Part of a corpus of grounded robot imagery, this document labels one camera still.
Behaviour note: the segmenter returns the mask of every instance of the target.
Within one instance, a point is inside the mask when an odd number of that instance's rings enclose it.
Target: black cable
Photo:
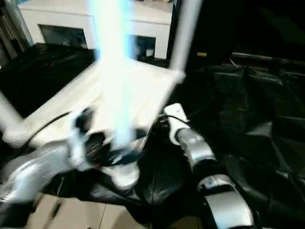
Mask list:
[[[180,121],[180,122],[182,122],[182,123],[188,125],[191,129],[195,129],[195,128],[193,128],[190,124],[188,124],[188,122],[186,122],[186,121],[184,121],[184,120],[182,120],[181,118],[178,118],[178,117],[176,117],[176,116],[168,115],[168,114],[163,114],[162,117],[177,119],[178,121]]]
[[[43,125],[39,130],[37,130],[28,140],[26,143],[24,143],[21,148],[20,148],[20,151],[19,153],[16,155],[16,156],[20,156],[22,154],[25,153],[25,150],[26,148],[28,147],[28,145],[30,144],[30,142],[33,140],[33,138],[40,132],[42,131],[43,129],[45,129],[46,127],[48,127],[49,125],[51,125],[52,123],[56,122],[57,120],[67,116],[68,114],[70,114],[71,112],[66,112],[66,113],[63,113],[55,118],[53,118],[52,120],[48,121],[45,125]]]

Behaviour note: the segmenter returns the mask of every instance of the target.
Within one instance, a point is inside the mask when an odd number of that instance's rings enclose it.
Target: cabinet door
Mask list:
[[[166,59],[170,25],[131,21],[129,34],[155,38],[155,58]]]
[[[35,10],[21,10],[21,13],[34,43],[96,48],[91,16]]]

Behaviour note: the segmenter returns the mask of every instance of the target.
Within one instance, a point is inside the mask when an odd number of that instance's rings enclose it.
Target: black tarp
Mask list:
[[[92,61],[92,51],[38,44],[0,71],[0,89],[27,116]],[[305,226],[304,87],[300,74],[214,66],[189,70],[168,102],[182,104],[264,226]],[[163,125],[153,127],[135,188],[120,192],[98,171],[73,172],[60,195],[125,205],[156,225],[200,216],[186,157]],[[60,181],[45,191],[55,195]]]

